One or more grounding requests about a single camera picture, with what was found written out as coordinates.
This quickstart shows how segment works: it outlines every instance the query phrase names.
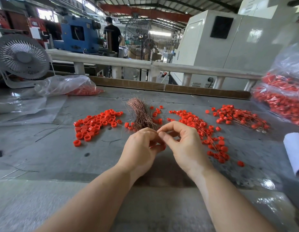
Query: hand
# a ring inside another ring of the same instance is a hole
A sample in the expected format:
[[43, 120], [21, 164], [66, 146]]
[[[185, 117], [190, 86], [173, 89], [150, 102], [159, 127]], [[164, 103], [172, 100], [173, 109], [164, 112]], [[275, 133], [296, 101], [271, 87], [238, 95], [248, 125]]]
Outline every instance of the hand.
[[[199, 134], [195, 128], [177, 121], [163, 125], [158, 131], [159, 137], [171, 148], [178, 165], [190, 178], [195, 173], [212, 169], [213, 166], [206, 155]], [[173, 137], [180, 136], [180, 141]]]
[[151, 168], [156, 155], [165, 149], [166, 144], [157, 132], [144, 128], [128, 138], [116, 165], [129, 171], [134, 183]]

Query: cardboard strip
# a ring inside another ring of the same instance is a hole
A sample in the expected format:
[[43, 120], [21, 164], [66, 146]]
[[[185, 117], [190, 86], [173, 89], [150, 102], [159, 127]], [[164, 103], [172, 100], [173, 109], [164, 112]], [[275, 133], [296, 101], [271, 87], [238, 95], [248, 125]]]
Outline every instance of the cardboard strip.
[[181, 85], [161, 84], [155, 82], [113, 79], [113, 78], [96, 77], [96, 76], [89, 76], [89, 78], [96, 85], [106, 86], [106, 87], [142, 89], [142, 90], [150, 90], [150, 91], [193, 94], [193, 95], [223, 97], [223, 98], [237, 98], [237, 99], [250, 98], [250, 92], [248, 91], [208, 89], [208, 88], [181, 86]]

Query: white paper roll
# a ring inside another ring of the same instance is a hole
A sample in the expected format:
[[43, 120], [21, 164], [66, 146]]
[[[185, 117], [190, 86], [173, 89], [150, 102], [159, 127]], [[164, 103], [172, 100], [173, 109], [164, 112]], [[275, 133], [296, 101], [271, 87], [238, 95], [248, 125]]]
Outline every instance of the white paper roll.
[[284, 145], [294, 174], [299, 178], [299, 133], [286, 134]]

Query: white desk fan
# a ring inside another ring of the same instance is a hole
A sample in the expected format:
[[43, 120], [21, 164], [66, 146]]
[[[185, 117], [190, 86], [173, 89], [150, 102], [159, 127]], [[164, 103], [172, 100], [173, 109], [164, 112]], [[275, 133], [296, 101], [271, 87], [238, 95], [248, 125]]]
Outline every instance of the white desk fan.
[[[0, 72], [7, 86], [33, 87], [35, 79], [43, 77], [48, 70], [49, 57], [36, 40], [19, 34], [4, 35], [0, 38]], [[11, 81], [6, 72], [25, 81]]]

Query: bag of red plastic parts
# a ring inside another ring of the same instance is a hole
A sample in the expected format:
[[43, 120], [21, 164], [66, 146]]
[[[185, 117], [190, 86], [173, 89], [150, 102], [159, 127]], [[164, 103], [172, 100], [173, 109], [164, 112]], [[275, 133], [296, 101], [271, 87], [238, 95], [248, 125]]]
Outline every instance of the bag of red plastic parts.
[[253, 100], [281, 120], [299, 125], [299, 43], [287, 47], [252, 88]]
[[104, 92], [98, 89], [89, 77], [83, 75], [52, 76], [37, 82], [35, 91], [44, 97], [55, 95], [96, 95]]

